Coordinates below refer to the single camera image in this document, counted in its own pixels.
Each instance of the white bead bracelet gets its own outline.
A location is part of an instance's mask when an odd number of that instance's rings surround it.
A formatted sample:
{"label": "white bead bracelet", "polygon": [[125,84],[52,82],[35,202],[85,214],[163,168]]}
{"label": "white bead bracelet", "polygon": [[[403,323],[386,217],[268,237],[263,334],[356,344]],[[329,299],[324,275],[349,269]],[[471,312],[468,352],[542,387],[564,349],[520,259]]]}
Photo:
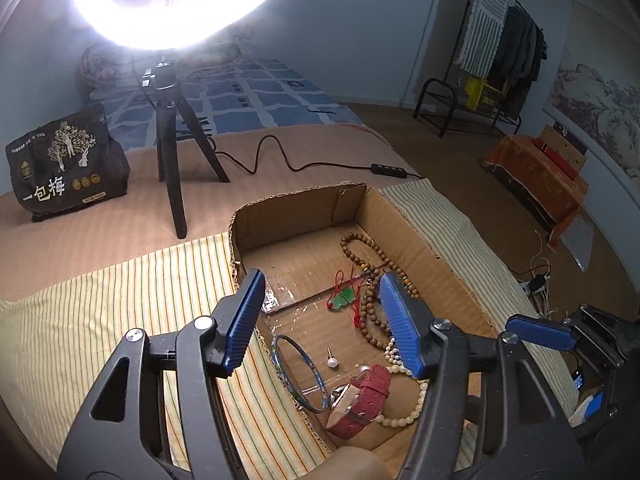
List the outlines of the white bead bracelet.
{"label": "white bead bracelet", "polygon": [[[411,375],[411,370],[401,366],[392,365],[386,367],[393,374],[407,374]],[[383,426],[391,426],[392,428],[402,428],[414,422],[420,416],[422,406],[424,404],[424,397],[427,394],[427,388],[429,383],[427,381],[418,381],[420,383],[420,396],[418,397],[418,404],[415,405],[415,409],[406,417],[403,418],[386,418],[382,413],[375,418],[376,422],[379,422]]]}

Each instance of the red watch strap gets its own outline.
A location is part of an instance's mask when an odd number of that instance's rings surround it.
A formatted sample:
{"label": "red watch strap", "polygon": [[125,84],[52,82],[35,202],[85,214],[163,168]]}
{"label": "red watch strap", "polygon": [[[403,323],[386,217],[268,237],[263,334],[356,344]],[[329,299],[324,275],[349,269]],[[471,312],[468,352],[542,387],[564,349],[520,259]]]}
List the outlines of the red watch strap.
{"label": "red watch strap", "polygon": [[338,413],[332,413],[327,426],[327,431],[344,440],[356,436],[382,412],[389,396],[391,373],[383,366],[373,365],[364,377],[352,378],[350,384],[359,389],[358,397],[337,421],[333,415]]}

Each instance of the hanging clothes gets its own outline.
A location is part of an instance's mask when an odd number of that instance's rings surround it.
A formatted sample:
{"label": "hanging clothes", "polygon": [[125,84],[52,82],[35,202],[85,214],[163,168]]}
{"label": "hanging clothes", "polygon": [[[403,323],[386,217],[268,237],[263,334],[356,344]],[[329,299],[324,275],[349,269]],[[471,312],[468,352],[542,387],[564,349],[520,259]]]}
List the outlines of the hanging clothes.
{"label": "hanging clothes", "polygon": [[509,7],[492,66],[493,73],[489,76],[492,86],[500,79],[502,83],[496,88],[501,88],[505,80],[513,86],[518,79],[529,75],[536,40],[536,23],[519,6]]}
{"label": "hanging clothes", "polygon": [[509,0],[471,0],[465,37],[456,64],[486,78],[500,43]]}
{"label": "hanging clothes", "polygon": [[536,27],[536,45],[532,56],[532,63],[529,73],[516,81],[516,84],[509,88],[504,101],[502,102],[503,113],[511,118],[517,119],[522,111],[522,107],[529,95],[531,85],[538,80],[542,61],[546,59],[546,42],[542,30]]}

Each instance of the gold emblem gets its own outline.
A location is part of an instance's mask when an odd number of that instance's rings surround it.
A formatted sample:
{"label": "gold emblem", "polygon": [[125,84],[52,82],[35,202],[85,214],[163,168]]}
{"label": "gold emblem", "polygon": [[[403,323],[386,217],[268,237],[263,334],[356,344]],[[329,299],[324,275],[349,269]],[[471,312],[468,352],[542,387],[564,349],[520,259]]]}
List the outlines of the gold emblem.
{"label": "gold emblem", "polygon": [[29,178],[31,176],[31,167],[29,166],[29,163],[25,160],[21,167],[20,167],[20,173],[22,174],[22,178]]}

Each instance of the blue patterned blanket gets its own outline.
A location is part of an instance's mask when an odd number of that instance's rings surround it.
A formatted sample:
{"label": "blue patterned blanket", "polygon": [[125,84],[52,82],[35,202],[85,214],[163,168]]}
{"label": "blue patterned blanket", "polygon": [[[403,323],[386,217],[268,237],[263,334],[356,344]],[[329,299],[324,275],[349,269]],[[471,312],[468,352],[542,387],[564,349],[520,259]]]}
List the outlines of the blue patterned blanket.
{"label": "blue patterned blanket", "polygon": [[[182,91],[207,135],[294,124],[362,124],[353,111],[277,60],[243,59],[229,68],[201,70],[182,81]],[[125,151],[155,145],[156,116],[140,90],[100,102],[111,136]],[[180,114],[177,131],[178,140],[191,138]]]}

